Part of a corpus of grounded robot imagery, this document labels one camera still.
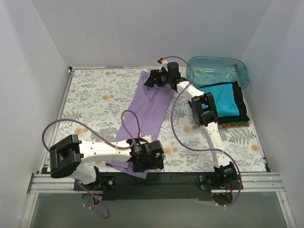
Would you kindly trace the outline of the purple t shirt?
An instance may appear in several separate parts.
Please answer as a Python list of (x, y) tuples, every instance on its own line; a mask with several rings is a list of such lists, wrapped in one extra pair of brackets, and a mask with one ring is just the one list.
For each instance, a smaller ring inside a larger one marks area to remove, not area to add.
[(175, 91), (171, 89), (170, 85), (145, 86), (144, 83), (149, 76), (148, 72), (141, 72), (135, 95), (128, 108), (136, 116), (127, 113), (123, 122), (132, 136), (136, 137), (138, 132), (141, 132), (142, 136), (150, 135), (155, 141)]

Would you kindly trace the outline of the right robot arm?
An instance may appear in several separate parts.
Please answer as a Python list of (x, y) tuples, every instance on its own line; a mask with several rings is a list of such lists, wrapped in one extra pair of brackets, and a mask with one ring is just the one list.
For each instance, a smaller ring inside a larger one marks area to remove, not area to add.
[(179, 98), (183, 96), (191, 104), (192, 118), (205, 135), (209, 151), (212, 153), (214, 172), (210, 178), (201, 178), (200, 182), (221, 189), (227, 188), (237, 178), (237, 169), (232, 158), (224, 151), (218, 128), (218, 113), (212, 93), (205, 93), (194, 87), (188, 79), (181, 76), (176, 62), (159, 59), (159, 69), (151, 70), (147, 87), (169, 85)]

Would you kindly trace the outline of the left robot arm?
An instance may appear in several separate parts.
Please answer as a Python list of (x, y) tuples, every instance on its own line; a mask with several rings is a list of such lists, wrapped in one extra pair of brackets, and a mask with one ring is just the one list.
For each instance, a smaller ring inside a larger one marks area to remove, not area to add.
[(101, 177), (94, 162), (102, 161), (132, 176), (144, 179), (149, 170), (164, 168), (160, 141), (151, 136), (113, 142), (89, 142), (72, 134), (50, 147), (50, 175), (53, 179), (70, 177), (89, 189), (100, 187)]

